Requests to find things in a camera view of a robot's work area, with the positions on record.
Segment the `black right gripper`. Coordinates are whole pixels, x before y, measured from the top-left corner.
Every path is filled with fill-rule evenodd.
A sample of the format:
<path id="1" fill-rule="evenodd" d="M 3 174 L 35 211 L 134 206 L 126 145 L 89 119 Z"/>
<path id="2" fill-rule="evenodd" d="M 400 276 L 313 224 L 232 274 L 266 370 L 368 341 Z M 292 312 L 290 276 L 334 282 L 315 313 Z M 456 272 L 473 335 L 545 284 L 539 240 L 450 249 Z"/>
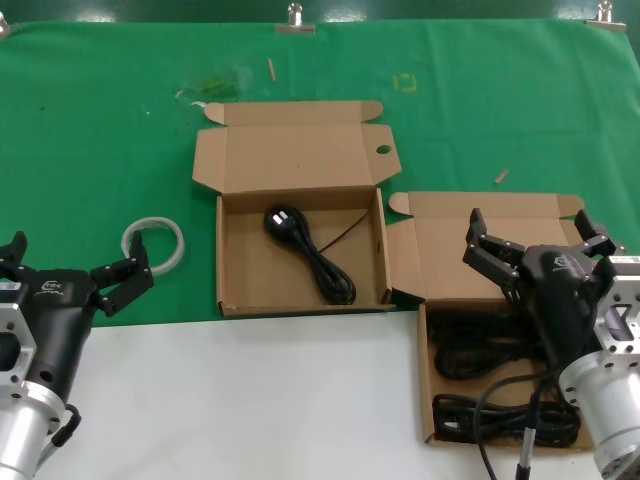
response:
<path id="1" fill-rule="evenodd" d="M 594 312 L 602 281 L 592 258 L 622 256 L 626 248 L 586 209 L 577 212 L 576 246 L 524 246 L 488 234 L 479 208 L 471 211 L 463 262 L 497 285 L 506 300 L 524 302 L 551 369 L 602 349 L 594 333 Z"/>

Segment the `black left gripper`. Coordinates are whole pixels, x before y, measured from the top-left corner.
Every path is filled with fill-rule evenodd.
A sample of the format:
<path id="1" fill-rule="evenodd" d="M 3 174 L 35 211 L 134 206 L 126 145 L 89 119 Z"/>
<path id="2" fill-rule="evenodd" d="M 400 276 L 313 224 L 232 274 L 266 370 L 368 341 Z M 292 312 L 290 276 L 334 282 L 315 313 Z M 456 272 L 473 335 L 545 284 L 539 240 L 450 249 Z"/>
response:
<path id="1" fill-rule="evenodd" d="M 89 275 L 74 269 L 24 269 L 27 247 L 23 231 L 1 247 L 1 278 L 19 285 L 10 292 L 10 333 L 17 332 L 21 315 L 35 342 L 24 379 L 66 401 L 96 306 L 114 316 L 154 286 L 147 250 L 141 233 L 135 232 L 130 257 L 95 268 Z"/>

